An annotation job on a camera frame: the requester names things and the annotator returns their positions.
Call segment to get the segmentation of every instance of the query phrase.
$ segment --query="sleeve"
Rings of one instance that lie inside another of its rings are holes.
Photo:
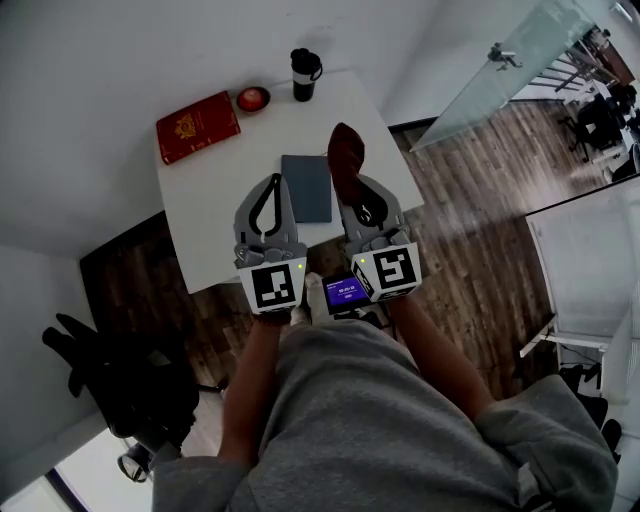
[[[618,468],[602,434],[554,375],[478,415],[485,441],[519,466],[529,464],[558,509],[610,510]]]
[[[227,508],[249,468],[218,457],[188,457],[154,471],[153,512],[217,512]]]

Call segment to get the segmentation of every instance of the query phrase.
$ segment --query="gold emblem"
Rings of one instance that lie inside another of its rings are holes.
[[[193,124],[191,114],[187,114],[177,122],[176,135],[179,135],[181,139],[188,139],[196,134],[196,127]]]

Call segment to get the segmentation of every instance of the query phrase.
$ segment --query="white table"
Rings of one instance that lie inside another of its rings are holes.
[[[322,155],[331,132],[344,122],[365,143],[361,173],[393,192],[403,210],[424,203],[380,114],[351,71],[326,73],[307,103],[294,100],[292,84],[271,89],[271,103],[254,116],[238,112],[242,133],[167,166],[156,165],[171,237],[189,293],[233,279],[236,244],[233,219],[247,193],[280,172],[280,158]],[[335,192],[332,221],[298,224],[298,238],[311,247],[344,234]]]
[[[577,103],[593,101],[593,98],[596,96],[596,94],[601,94],[605,100],[607,98],[611,98],[611,93],[609,92],[609,89],[607,89],[607,86],[605,84],[598,80],[589,80],[574,94],[569,96],[564,101],[564,104],[567,105],[572,101],[575,101]],[[624,116],[624,118],[625,121],[628,121],[631,116]],[[591,163],[595,165],[609,158],[618,158],[619,156],[627,154],[629,151],[631,151],[631,148],[636,143],[637,137],[633,134],[628,126],[620,129],[620,135],[622,135],[622,141],[619,144],[615,145],[612,148],[604,150],[601,155],[591,160]]]

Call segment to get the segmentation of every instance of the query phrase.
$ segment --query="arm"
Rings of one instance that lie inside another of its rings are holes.
[[[475,367],[411,297],[388,304],[422,376],[471,420],[494,402]]]
[[[218,457],[250,467],[257,463],[260,440],[273,403],[280,329],[280,325],[264,323],[264,319],[251,326],[249,340],[225,395]]]

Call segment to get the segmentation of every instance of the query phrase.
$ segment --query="red passport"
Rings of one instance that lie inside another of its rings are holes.
[[[156,123],[160,154],[169,165],[240,133],[227,91],[178,110]]]

